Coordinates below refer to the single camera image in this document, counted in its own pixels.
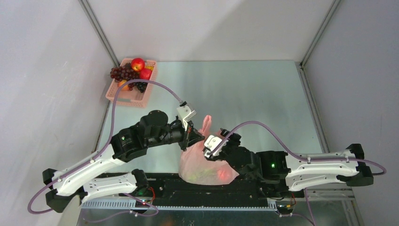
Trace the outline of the pink printed plastic bag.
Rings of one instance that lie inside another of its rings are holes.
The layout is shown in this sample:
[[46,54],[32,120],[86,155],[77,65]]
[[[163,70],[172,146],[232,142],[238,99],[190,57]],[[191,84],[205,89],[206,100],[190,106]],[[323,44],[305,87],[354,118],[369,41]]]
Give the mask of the pink printed plastic bag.
[[181,151],[178,175],[185,182],[206,186],[230,184],[239,173],[226,161],[209,161],[203,154],[204,141]]

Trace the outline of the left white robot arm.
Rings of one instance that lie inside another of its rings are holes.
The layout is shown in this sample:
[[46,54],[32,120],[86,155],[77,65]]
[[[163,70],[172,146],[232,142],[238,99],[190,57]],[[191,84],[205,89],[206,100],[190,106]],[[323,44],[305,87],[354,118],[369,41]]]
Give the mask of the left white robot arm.
[[191,121],[176,119],[169,123],[166,113],[151,111],[137,124],[115,134],[103,151],[92,153],[69,169],[43,171],[43,182],[50,186],[45,195],[46,204],[62,213],[74,196],[79,196],[81,203],[112,194],[143,196],[149,190],[143,170],[134,169],[113,177],[100,175],[146,155],[151,147],[177,143],[186,150],[204,138]]

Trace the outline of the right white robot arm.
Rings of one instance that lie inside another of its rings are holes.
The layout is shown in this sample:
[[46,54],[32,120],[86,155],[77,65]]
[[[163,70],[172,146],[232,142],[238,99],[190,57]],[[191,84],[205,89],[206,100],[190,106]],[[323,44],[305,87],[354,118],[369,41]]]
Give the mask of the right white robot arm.
[[275,194],[280,197],[329,183],[347,186],[374,183],[373,173],[364,162],[361,144],[351,144],[340,152],[300,154],[295,158],[284,151],[254,153],[241,146],[240,139],[240,135],[232,134],[210,159],[226,161],[240,175],[273,185]]

